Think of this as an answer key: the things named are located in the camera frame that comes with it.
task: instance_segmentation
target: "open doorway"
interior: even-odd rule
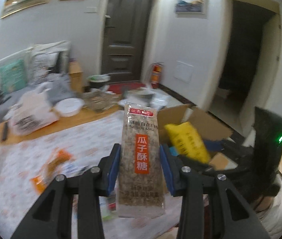
[[[102,74],[112,82],[140,80],[152,0],[109,0]]]
[[[228,53],[209,111],[243,136],[251,131],[254,107],[266,103],[279,51],[279,15],[234,0]]]

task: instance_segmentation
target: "fire extinguisher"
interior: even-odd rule
[[[152,64],[151,85],[153,89],[157,89],[159,87],[162,69],[163,69],[162,62]]]

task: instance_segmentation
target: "red carpet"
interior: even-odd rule
[[[140,87],[145,87],[145,84],[140,82],[123,82],[110,84],[108,91],[114,92],[116,94],[122,94],[124,88],[127,88],[128,90],[135,90]]]

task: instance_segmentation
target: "wooden cabinet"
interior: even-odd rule
[[[80,64],[77,61],[70,62],[69,66],[69,75],[71,80],[71,89],[75,92],[82,93],[83,87],[82,87],[82,69],[80,67]]]

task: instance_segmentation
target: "door panel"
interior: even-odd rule
[[[109,0],[102,73],[112,82],[140,80],[151,0]]]
[[[246,137],[254,123],[254,107],[265,107],[278,68],[281,48],[280,16],[274,15],[263,27],[260,56],[248,96],[239,114],[243,135]]]

